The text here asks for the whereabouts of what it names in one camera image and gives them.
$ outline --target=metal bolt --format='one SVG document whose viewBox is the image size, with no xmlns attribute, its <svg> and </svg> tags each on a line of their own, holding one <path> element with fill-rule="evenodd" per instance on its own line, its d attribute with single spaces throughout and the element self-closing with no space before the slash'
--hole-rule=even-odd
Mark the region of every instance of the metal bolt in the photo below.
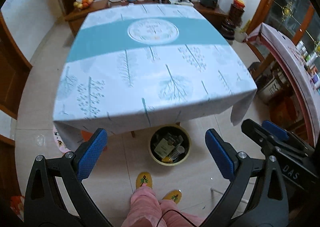
<svg viewBox="0 0 320 227">
<path fill-rule="evenodd" d="M 42 159 L 43 159 L 43 156 L 42 156 L 42 155 L 36 156 L 36 161 L 41 161 Z"/>
<path fill-rule="evenodd" d="M 247 157 L 247 154 L 246 154 L 245 152 L 243 152 L 243 151 L 240 151 L 240 152 L 238 153 L 238 156 L 239 156 L 240 158 L 244 159 L 244 158 Z"/>
<path fill-rule="evenodd" d="M 273 155 L 271 155 L 271 156 L 269 157 L 269 159 L 270 159 L 272 162 L 277 161 L 276 157 L 275 157 L 275 156 L 273 156 Z"/>
<path fill-rule="evenodd" d="M 66 158 L 70 159 L 73 157 L 73 152 L 72 151 L 69 151 L 65 154 Z"/>
</svg>

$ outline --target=white tablecloth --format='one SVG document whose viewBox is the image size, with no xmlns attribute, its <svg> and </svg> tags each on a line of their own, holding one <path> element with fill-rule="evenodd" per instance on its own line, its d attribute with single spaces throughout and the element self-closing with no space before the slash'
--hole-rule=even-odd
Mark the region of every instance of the white tablecloth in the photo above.
<svg viewBox="0 0 320 227">
<path fill-rule="evenodd" d="M 53 120 L 71 150 L 79 130 L 111 134 L 219 114 L 241 122 L 256 85 L 193 7 L 146 4 L 88 15 L 64 66 Z"/>
<path fill-rule="evenodd" d="M 320 132 L 320 95 L 315 89 L 310 75 L 304 68 L 304 59 L 293 42 L 275 28 L 262 23 L 247 37 L 247 41 L 257 41 L 259 43 L 260 40 L 257 38 L 259 35 L 267 41 L 271 53 L 276 59 L 280 58 L 279 61 L 285 65 L 285 68 L 290 73 L 289 75 L 293 78 L 294 82 L 291 82 L 291 84 L 294 88 L 297 86 L 297 90 L 300 93 L 299 96 L 303 99 L 301 108 L 305 108 L 308 113 L 306 116 L 311 122 L 315 144 Z"/>
</svg>

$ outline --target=pink pants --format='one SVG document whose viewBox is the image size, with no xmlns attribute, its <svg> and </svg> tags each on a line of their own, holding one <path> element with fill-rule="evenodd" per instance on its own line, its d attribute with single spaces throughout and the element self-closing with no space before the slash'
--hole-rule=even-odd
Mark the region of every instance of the pink pants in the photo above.
<svg viewBox="0 0 320 227">
<path fill-rule="evenodd" d="M 122 227 L 156 227 L 161 216 L 168 210 L 174 209 L 178 212 L 178 206 L 171 200 L 158 201 L 155 193 L 150 187 L 142 186 L 138 188 L 131 197 L 130 212 L 122 224 Z M 193 224 L 199 226 L 205 219 L 197 216 L 182 213 Z M 161 219 L 159 227 L 191 227 L 181 215 L 171 211 Z"/>
</svg>

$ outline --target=blue gripper pad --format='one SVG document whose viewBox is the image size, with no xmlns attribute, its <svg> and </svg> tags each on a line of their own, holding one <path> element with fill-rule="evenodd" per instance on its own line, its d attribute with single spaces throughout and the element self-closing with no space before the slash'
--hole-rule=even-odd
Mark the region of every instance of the blue gripper pad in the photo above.
<svg viewBox="0 0 320 227">
<path fill-rule="evenodd" d="M 238 168 L 238 158 L 236 156 L 237 152 L 232 145 L 224 142 L 214 129 L 209 129 L 205 133 L 205 144 L 223 178 L 233 181 Z"/>
<path fill-rule="evenodd" d="M 286 142 L 289 139 L 289 136 L 285 130 L 281 129 L 279 126 L 270 121 L 263 121 L 261 126 L 269 131 L 272 135 L 276 136 L 280 141 Z"/>
<path fill-rule="evenodd" d="M 77 178 L 81 182 L 89 177 L 104 147 L 107 145 L 107 132 L 104 129 L 97 129 L 90 140 L 82 143 L 75 151 L 73 168 Z"/>
</svg>

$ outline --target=person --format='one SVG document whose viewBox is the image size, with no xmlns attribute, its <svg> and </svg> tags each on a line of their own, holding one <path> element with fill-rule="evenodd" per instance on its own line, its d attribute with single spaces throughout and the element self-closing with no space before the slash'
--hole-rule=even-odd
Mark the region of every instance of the person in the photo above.
<svg viewBox="0 0 320 227">
<path fill-rule="evenodd" d="M 121 227 L 191 227 L 179 213 L 177 204 L 182 193 L 173 190 L 158 201 L 152 190 L 152 178 L 148 172 L 142 172 L 136 180 L 136 190 L 131 197 L 130 211 Z M 195 215 L 182 213 L 195 226 L 200 226 L 205 220 Z"/>
</svg>

